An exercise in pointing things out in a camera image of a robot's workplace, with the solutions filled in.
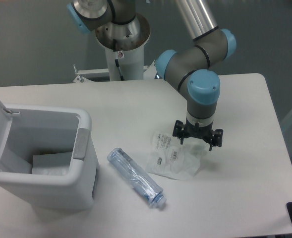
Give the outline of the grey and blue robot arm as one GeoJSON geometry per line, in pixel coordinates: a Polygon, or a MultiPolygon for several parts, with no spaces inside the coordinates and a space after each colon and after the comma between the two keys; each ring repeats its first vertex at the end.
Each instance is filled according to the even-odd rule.
{"type": "MultiPolygon", "coordinates": [[[[220,79],[210,67],[236,50],[230,30],[220,29],[204,0],[179,0],[177,7],[193,45],[179,53],[166,50],[155,60],[156,73],[187,102],[186,121],[176,121],[173,136],[198,138],[220,147],[223,130],[213,129],[220,79]]],[[[73,0],[67,10],[82,33],[94,32],[104,48],[111,81],[144,77],[144,46],[150,38],[147,19],[133,0],[73,0]]]]}

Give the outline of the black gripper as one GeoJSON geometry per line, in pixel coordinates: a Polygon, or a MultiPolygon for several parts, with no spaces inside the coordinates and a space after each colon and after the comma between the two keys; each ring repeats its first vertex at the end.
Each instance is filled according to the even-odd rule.
{"type": "Polygon", "coordinates": [[[185,138],[193,137],[205,140],[210,145],[209,151],[214,147],[221,147],[223,142],[223,129],[212,130],[213,122],[207,126],[192,125],[188,120],[186,124],[176,120],[172,136],[177,137],[182,145],[185,138]]]}

